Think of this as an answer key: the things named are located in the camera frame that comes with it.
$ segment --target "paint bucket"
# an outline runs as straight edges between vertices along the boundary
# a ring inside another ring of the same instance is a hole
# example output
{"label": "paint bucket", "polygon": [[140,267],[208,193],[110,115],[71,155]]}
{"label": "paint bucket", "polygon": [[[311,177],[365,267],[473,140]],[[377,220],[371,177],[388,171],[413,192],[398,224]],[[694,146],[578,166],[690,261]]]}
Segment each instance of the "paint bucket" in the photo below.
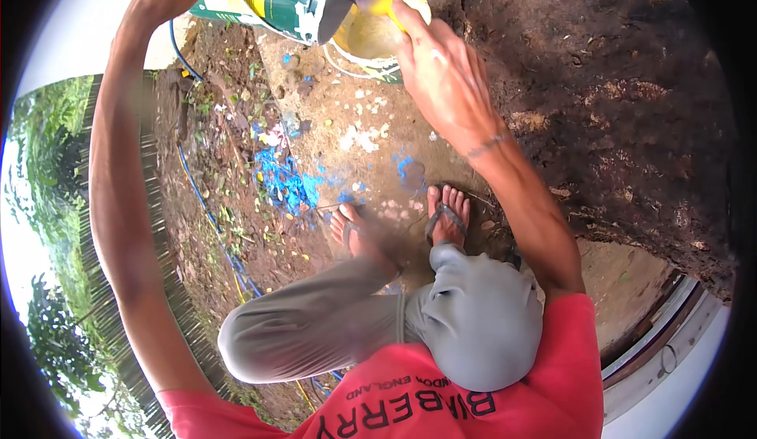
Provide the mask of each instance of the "paint bucket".
{"label": "paint bucket", "polygon": [[[418,10],[426,23],[431,22],[431,9],[427,0],[404,2]],[[397,47],[403,35],[404,32],[389,17],[371,17],[353,5],[329,43],[348,61],[359,65],[365,74],[351,73],[337,65],[326,46],[323,47],[323,52],[331,65],[347,75],[401,83]]]}
{"label": "paint bucket", "polygon": [[196,17],[263,26],[306,45],[334,36],[353,6],[351,0],[199,0]]}

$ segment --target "dirt ground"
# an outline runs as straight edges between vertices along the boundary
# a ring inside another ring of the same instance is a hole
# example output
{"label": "dirt ground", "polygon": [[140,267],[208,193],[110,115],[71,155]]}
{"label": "dirt ground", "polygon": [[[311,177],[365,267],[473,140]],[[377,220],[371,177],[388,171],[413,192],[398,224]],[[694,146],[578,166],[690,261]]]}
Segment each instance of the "dirt ground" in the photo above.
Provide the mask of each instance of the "dirt ground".
{"label": "dirt ground", "polygon": [[[603,361],[658,301],[674,265],[730,299],[721,183],[731,111],[718,62],[685,0],[429,3],[486,59],[500,113],[583,238]],[[473,192],[469,253],[502,258],[509,250],[512,235],[485,182],[433,138],[401,86],[339,75],[319,48],[235,24],[198,20],[187,42],[184,55],[205,82],[159,73],[156,134],[171,244],[211,339],[241,299],[176,139],[221,222],[222,241],[263,292],[334,263],[339,247],[320,228],[322,215],[343,200],[394,236],[390,251],[411,267],[404,288],[416,288],[429,275],[420,241],[430,182]],[[287,54],[301,63],[285,64]],[[219,115],[217,103],[226,106]],[[340,151],[358,120],[379,131],[376,151],[358,144]],[[276,194],[256,181],[265,172],[256,155],[268,148],[259,134],[279,122],[291,144],[277,164],[290,157],[304,180],[315,181],[306,185],[311,204],[296,214],[267,204]],[[417,273],[411,260],[421,262]],[[294,384],[229,383],[237,401],[286,430],[310,414]],[[318,406],[318,392],[304,386]]]}

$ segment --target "red t-shirt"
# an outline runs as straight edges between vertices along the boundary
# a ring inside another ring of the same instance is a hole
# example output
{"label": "red t-shirt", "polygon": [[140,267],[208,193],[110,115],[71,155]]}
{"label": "red t-shirt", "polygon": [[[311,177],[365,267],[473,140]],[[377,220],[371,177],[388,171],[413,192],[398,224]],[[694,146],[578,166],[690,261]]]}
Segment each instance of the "red t-shirt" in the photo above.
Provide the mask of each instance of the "red t-shirt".
{"label": "red t-shirt", "polygon": [[349,371],[314,415],[287,434],[250,406],[180,390],[157,395],[179,439],[223,437],[599,437],[602,378],[594,305],[585,294],[551,303],[536,362],[494,393],[450,383],[423,344],[384,347]]}

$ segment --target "left arm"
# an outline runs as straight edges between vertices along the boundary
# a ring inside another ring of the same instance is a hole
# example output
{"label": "left arm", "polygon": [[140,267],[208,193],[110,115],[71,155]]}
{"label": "left arm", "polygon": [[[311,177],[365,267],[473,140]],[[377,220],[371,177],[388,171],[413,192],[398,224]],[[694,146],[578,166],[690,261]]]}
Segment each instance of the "left arm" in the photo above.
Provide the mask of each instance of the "left arm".
{"label": "left arm", "polygon": [[92,124],[92,237],[123,327],[155,392],[215,394],[165,298],[153,245],[134,103],[153,31],[196,0],[132,0],[110,47]]}

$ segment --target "bracelet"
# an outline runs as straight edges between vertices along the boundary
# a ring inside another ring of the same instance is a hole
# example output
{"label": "bracelet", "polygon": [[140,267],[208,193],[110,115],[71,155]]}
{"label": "bracelet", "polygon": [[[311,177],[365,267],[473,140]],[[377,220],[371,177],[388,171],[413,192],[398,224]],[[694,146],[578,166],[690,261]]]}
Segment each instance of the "bracelet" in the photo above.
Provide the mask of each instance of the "bracelet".
{"label": "bracelet", "polygon": [[495,135],[489,141],[487,141],[486,143],[482,144],[480,147],[477,147],[477,148],[474,148],[474,149],[468,151],[468,154],[466,155],[466,157],[468,159],[470,159],[470,158],[478,158],[479,156],[481,156],[482,154],[484,154],[484,152],[486,152],[487,150],[490,150],[496,144],[498,144],[498,143],[500,143],[502,141],[506,141],[508,137],[509,137],[509,133]]}

